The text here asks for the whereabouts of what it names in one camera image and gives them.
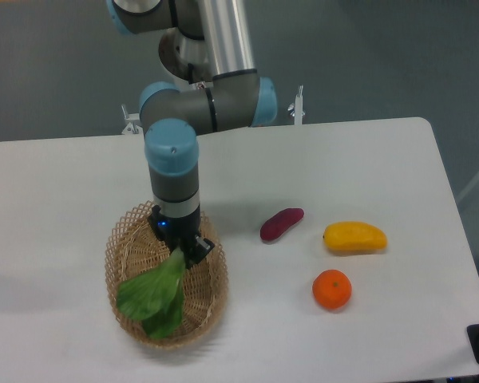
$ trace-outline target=silver metal tube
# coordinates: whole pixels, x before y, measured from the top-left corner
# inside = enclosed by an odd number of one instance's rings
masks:
[[[243,0],[199,0],[212,75],[254,69]]]
[[[132,14],[143,14],[158,5],[160,0],[113,0],[120,8]]]
[[[202,40],[192,40],[176,30],[175,41],[179,47],[178,54],[186,64],[203,65],[209,62],[206,43]]]

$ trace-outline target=leaf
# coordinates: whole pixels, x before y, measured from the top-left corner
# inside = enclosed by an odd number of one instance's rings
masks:
[[[158,267],[119,285],[117,309],[134,321],[143,321],[167,310],[185,270],[183,251],[177,248]]]
[[[176,297],[172,300],[166,312],[159,311],[151,318],[142,321],[142,328],[151,339],[162,339],[170,335],[183,321],[183,281],[177,289]]]

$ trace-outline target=purple sweet potato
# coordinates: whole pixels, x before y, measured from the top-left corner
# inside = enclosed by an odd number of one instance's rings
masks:
[[[279,211],[261,227],[260,235],[264,242],[272,242],[296,225],[303,218],[303,209],[288,208]]]

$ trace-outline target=wicker basket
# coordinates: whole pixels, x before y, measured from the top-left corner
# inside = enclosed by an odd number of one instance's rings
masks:
[[[152,206],[147,202],[135,207],[113,229],[106,246],[106,286],[116,319],[129,335],[146,345],[174,349],[194,342],[220,319],[228,295],[227,265],[216,232],[202,213],[201,233],[216,246],[204,261],[185,273],[183,323],[167,338],[148,338],[140,322],[119,312],[116,296],[121,282],[152,269],[169,256],[168,248],[156,239],[148,224]]]

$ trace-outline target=mango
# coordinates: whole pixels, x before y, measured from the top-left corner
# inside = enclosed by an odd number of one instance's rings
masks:
[[[387,247],[387,237],[376,226],[346,221],[329,225],[323,240],[332,251],[378,251]]]

